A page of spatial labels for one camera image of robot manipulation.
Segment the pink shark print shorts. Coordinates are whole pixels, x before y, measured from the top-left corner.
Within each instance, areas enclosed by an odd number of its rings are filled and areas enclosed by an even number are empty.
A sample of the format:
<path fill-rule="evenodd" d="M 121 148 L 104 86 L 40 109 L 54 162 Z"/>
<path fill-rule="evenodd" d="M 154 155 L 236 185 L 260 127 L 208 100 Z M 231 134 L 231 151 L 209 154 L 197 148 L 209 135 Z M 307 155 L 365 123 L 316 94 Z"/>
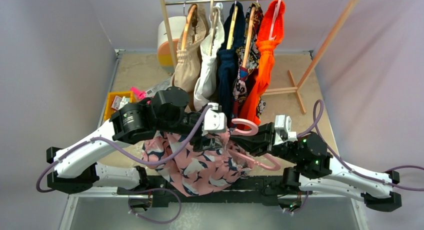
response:
<path fill-rule="evenodd" d="M 186 197 L 222 191 L 241 177 L 246 177 L 255 165 L 235 152 L 246 152 L 230 141 L 230 132 L 208 135 L 218 148 L 195 152 L 187 144 L 173 159 L 151 166 L 167 182 Z"/>

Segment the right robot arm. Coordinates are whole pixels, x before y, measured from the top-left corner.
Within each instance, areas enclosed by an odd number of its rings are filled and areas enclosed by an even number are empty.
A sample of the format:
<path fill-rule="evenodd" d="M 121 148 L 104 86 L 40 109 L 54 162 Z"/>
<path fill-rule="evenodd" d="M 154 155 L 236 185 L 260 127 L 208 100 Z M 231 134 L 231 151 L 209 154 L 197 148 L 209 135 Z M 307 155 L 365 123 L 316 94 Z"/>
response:
<path fill-rule="evenodd" d="M 283 170 L 279 187 L 286 193 L 325 192 L 364 202 L 369 209 L 393 212 L 402 196 L 393 191 L 400 181 L 394 170 L 375 172 L 343 162 L 328 152 L 315 132 L 302 136 L 282 123 L 261 125 L 254 135 L 231 135 L 230 140 L 252 156 L 269 154 L 292 163 Z"/>

